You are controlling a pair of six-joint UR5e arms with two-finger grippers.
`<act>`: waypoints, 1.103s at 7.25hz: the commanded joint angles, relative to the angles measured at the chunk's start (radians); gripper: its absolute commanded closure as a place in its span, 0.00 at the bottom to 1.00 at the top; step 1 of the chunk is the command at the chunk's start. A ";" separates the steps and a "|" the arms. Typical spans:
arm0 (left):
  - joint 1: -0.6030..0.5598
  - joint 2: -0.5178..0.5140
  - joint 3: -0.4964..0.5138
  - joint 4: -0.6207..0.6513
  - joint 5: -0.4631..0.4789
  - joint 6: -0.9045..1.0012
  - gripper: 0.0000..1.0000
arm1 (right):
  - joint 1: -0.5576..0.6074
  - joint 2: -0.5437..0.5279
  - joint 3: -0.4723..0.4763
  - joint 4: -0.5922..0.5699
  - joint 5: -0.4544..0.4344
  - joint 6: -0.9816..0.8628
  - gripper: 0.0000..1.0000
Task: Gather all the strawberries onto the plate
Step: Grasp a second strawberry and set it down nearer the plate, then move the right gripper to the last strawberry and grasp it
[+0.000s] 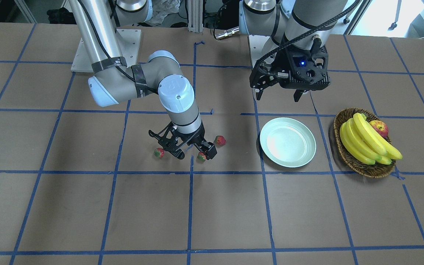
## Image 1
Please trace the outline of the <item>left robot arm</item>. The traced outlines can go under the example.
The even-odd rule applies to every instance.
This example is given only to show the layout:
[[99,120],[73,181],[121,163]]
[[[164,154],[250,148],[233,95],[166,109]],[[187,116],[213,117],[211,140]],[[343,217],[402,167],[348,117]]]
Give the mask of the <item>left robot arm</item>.
[[276,84],[294,89],[294,101],[331,84],[325,43],[345,5],[345,0],[239,2],[239,32],[249,36],[256,100]]

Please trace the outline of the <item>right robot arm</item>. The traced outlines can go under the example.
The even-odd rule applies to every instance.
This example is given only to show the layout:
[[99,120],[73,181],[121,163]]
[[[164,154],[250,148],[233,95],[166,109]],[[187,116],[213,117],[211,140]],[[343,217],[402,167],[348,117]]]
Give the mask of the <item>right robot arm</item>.
[[107,107],[156,94],[170,123],[158,134],[148,131],[149,136],[178,159],[185,156],[183,145],[195,146],[207,160],[214,158],[216,147],[205,139],[195,91],[177,59],[158,50],[146,63],[128,65],[106,1],[71,0],[69,4],[91,61],[93,76],[88,86],[96,104]]

